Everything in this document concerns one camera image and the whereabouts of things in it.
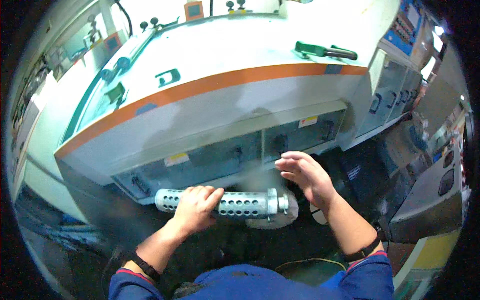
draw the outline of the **perforated metal tube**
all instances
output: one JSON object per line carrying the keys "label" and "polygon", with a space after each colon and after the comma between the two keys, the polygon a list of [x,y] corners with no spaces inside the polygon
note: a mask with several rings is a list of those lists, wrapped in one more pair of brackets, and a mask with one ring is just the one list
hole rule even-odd
{"label": "perforated metal tube", "polygon": [[[160,189],[155,194],[155,205],[160,211],[174,213],[184,190]],[[233,219],[268,219],[276,214],[287,214],[288,196],[277,197],[276,189],[267,192],[225,192],[213,210],[219,217]]]}

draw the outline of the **blue sleeve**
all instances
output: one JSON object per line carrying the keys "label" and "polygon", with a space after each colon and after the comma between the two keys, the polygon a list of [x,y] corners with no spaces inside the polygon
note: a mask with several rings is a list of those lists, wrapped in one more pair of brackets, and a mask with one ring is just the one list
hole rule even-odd
{"label": "blue sleeve", "polygon": [[142,274],[129,269],[119,269],[110,280],[108,300],[162,300],[156,287]]}
{"label": "blue sleeve", "polygon": [[384,251],[352,264],[338,285],[353,299],[392,299],[392,267]]}

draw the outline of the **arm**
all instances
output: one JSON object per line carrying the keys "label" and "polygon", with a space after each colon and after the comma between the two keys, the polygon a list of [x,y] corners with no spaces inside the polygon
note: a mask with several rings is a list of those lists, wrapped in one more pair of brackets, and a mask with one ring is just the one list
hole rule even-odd
{"label": "arm", "polygon": [[[137,255],[161,274],[172,253],[189,235],[214,224],[211,212],[222,196],[223,189],[215,190],[211,186],[187,188],[174,217],[138,245]],[[123,268],[149,278],[133,261],[128,261]]]}
{"label": "arm", "polygon": [[[376,230],[336,192],[328,174],[310,155],[286,152],[275,162],[275,167],[282,177],[297,183],[307,200],[322,210],[345,254],[356,253],[375,240]],[[373,253],[383,249],[379,243]]]}

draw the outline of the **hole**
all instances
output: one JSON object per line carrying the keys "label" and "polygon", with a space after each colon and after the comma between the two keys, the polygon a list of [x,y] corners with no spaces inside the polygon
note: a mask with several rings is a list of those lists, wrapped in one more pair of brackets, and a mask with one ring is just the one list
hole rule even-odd
{"label": "hole", "polygon": [[455,183],[454,169],[448,170],[440,180],[440,186],[438,187],[438,195],[443,196],[453,188]]}
{"label": "hole", "polygon": [[444,160],[444,168],[448,167],[453,161],[453,151],[450,151],[446,156]]}

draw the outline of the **blue shirt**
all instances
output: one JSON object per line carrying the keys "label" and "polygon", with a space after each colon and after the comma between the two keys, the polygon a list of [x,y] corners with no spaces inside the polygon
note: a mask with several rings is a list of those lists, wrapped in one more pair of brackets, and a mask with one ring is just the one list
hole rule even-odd
{"label": "blue shirt", "polygon": [[[279,273],[249,264],[231,265],[199,275],[202,287],[182,299],[392,299],[392,267],[378,251],[338,272],[327,282],[311,287]],[[119,269],[110,281],[109,300],[163,299],[143,275]]]}

